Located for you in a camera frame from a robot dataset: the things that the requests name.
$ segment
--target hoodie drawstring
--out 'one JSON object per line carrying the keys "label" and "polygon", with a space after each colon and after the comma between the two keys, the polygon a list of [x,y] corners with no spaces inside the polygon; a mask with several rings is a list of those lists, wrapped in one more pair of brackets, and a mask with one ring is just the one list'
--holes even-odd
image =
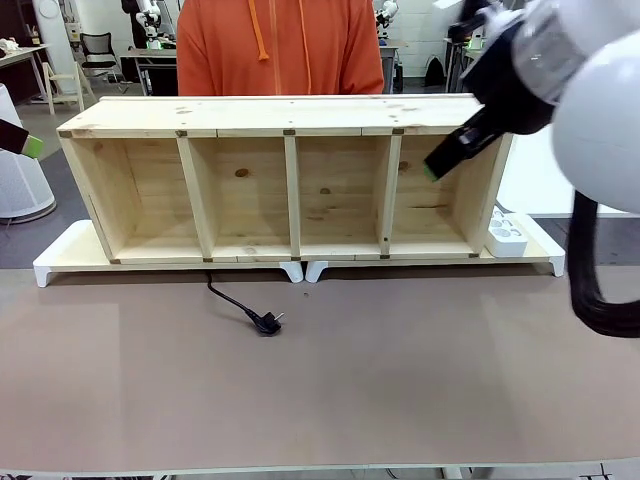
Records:
{"label": "hoodie drawstring", "polygon": [[[307,27],[304,21],[304,5],[303,0],[298,0],[298,7],[300,8],[300,20],[302,22],[302,44],[304,46],[304,61],[307,69],[307,95],[311,95],[311,62],[309,61],[309,46],[307,44]],[[269,54],[264,47],[264,39],[262,38],[262,32],[260,31],[260,23],[258,22],[258,14],[256,12],[255,0],[249,0],[249,11],[251,12],[251,23],[253,24],[253,33],[256,36],[256,42],[258,43],[258,60],[268,60]]]}
{"label": "hoodie drawstring", "polygon": [[309,62],[309,47],[307,46],[307,29],[304,22],[304,6],[302,0],[298,0],[300,7],[300,19],[302,20],[302,44],[304,45],[304,60],[307,67],[307,95],[311,95],[311,63]]}
{"label": "hoodie drawstring", "polygon": [[260,23],[258,22],[258,14],[256,13],[255,0],[249,0],[249,11],[251,12],[251,23],[253,23],[253,33],[256,36],[256,42],[258,42],[258,60],[269,60],[269,54],[264,48],[264,40],[262,39],[262,32],[260,31]]}

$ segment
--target power strip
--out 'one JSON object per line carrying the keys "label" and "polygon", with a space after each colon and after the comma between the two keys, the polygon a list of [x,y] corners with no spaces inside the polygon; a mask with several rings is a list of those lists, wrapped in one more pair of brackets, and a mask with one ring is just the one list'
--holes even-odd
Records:
{"label": "power strip", "polygon": [[486,247],[496,258],[522,257],[529,241],[498,207],[493,207]]}

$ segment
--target floor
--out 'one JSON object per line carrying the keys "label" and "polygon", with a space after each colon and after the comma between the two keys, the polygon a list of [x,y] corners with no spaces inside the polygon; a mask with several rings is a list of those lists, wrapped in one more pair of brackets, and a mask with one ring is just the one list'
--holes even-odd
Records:
{"label": "floor", "polygon": [[[96,89],[98,96],[118,94],[114,87]],[[423,93],[418,82],[407,82],[405,93]],[[135,86],[128,95],[139,94]],[[24,105],[18,113],[25,128],[44,141],[41,157],[58,207],[51,215],[38,221],[13,226],[0,226],[0,314],[19,291],[33,284],[32,272],[28,270],[33,259],[39,255],[71,223],[87,218],[79,192],[73,181],[55,129],[75,116],[75,107],[59,106],[56,115],[49,115],[46,105]],[[568,231],[568,219],[536,219],[538,223],[561,245]],[[605,219],[599,225],[597,258],[602,265],[640,265],[640,219]],[[600,480],[615,477],[616,480],[635,480],[639,477],[640,460],[622,460],[580,465],[505,467],[495,471],[492,478],[590,478]],[[261,474],[198,475],[193,480],[352,480],[352,479],[400,479],[441,478],[438,469],[392,469],[378,470],[326,470],[305,472],[281,472]]]}

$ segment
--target power cord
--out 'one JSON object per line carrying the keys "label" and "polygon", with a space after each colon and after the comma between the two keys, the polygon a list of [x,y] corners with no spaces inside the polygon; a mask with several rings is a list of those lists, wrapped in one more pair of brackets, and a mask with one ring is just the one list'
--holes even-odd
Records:
{"label": "power cord", "polygon": [[214,293],[215,295],[219,296],[220,298],[226,300],[227,302],[235,305],[240,310],[242,310],[247,315],[247,317],[251,319],[251,321],[256,327],[256,330],[260,335],[264,335],[266,337],[272,337],[273,335],[275,335],[280,331],[280,329],[282,328],[282,324],[278,320],[280,320],[280,318],[284,315],[284,313],[281,313],[276,317],[273,315],[273,313],[268,312],[266,315],[261,317],[250,308],[245,307],[240,302],[234,300],[228,295],[225,295],[224,293],[222,293],[220,290],[216,289],[213,286],[213,275],[211,274],[210,271],[207,271],[206,273],[207,273],[207,288],[211,290],[211,292]]}

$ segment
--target black cable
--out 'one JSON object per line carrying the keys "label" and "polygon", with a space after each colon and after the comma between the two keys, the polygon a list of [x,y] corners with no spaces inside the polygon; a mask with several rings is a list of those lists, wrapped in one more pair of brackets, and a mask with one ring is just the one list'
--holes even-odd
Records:
{"label": "black cable", "polygon": [[598,203],[575,192],[569,226],[567,270],[571,304],[582,322],[609,337],[640,338],[640,300],[607,303],[595,268]]}
{"label": "black cable", "polygon": [[282,317],[282,315],[284,315],[283,313],[281,313],[277,317],[274,316],[273,313],[271,312],[267,312],[267,314],[263,316],[258,315],[256,312],[254,312],[250,308],[245,307],[243,304],[241,304],[237,300],[234,300],[230,296],[225,295],[220,290],[215,288],[213,286],[213,275],[211,274],[210,271],[207,271],[206,274],[207,274],[207,288],[215,295],[219,296],[220,298],[226,300],[227,302],[241,309],[251,319],[258,333],[260,333],[261,335],[270,337],[275,335],[282,329],[282,325],[278,320]]}

